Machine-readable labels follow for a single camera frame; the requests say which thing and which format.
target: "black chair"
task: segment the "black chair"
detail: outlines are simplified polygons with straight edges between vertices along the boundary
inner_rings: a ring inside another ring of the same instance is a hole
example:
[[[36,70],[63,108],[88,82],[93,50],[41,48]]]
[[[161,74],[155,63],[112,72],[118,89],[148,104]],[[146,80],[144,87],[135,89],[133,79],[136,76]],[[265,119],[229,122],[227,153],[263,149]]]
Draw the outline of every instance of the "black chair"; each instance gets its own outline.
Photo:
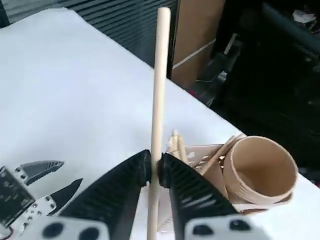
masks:
[[[320,170],[320,39],[268,4],[258,15],[210,107],[283,145],[299,167]]]

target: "wooden skewer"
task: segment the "wooden skewer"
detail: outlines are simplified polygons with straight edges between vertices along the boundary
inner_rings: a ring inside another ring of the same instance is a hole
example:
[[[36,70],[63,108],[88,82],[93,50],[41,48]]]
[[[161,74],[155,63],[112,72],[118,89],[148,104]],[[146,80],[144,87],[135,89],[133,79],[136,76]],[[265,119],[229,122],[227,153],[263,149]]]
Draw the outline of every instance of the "wooden skewer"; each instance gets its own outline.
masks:
[[[229,138],[228,141],[216,152],[216,154],[207,162],[207,164],[204,166],[204,168],[201,170],[200,174],[203,176],[209,169],[210,167],[214,164],[217,159],[224,155],[227,151],[229,151],[232,147],[232,142],[236,139],[236,136],[232,136]]]
[[[180,160],[189,165],[184,139],[180,135],[178,136],[178,149],[180,153]]]
[[[173,151],[171,153],[175,158],[180,159],[179,150],[178,150],[178,132],[176,130],[173,131],[171,136],[172,136],[172,148],[173,148]]]
[[[156,240],[159,179],[157,175],[157,161],[162,155],[162,124],[165,98],[165,81],[167,77],[168,45],[170,32],[170,9],[158,9],[155,57],[154,57],[154,88],[151,133],[151,183],[148,194],[147,240]]]

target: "metal bracket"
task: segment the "metal bracket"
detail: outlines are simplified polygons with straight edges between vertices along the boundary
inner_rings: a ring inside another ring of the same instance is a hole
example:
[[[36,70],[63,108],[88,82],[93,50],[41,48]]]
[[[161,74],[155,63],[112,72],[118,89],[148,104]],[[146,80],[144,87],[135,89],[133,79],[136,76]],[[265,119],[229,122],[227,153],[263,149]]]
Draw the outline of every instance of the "metal bracket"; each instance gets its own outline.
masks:
[[[48,195],[36,200],[23,214],[25,223],[30,223],[34,219],[47,216],[57,208],[55,201]]]

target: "white table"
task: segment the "white table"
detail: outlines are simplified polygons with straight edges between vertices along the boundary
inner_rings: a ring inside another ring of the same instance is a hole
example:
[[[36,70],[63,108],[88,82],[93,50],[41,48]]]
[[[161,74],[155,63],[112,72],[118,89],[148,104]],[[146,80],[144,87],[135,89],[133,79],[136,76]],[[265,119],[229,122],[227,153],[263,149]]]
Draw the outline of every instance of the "white table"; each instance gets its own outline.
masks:
[[[0,54],[0,165],[66,162],[30,186],[35,197],[84,178],[81,192],[150,148],[153,69],[75,12],[49,9],[0,29]],[[175,129],[187,145],[240,133],[169,80],[164,112],[163,150]],[[145,239],[146,216],[144,193],[132,239]],[[319,218],[320,191],[302,176],[290,204],[252,216],[275,240],[318,239]]]

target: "paper cup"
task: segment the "paper cup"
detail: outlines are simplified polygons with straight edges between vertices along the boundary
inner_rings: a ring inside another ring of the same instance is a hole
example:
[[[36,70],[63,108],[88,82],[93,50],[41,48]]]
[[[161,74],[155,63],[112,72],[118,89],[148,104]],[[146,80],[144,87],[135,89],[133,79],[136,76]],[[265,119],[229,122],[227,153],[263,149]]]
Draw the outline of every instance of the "paper cup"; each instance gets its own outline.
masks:
[[[278,143],[261,136],[239,140],[224,159],[227,190],[257,205],[271,205],[288,197],[298,168]]]

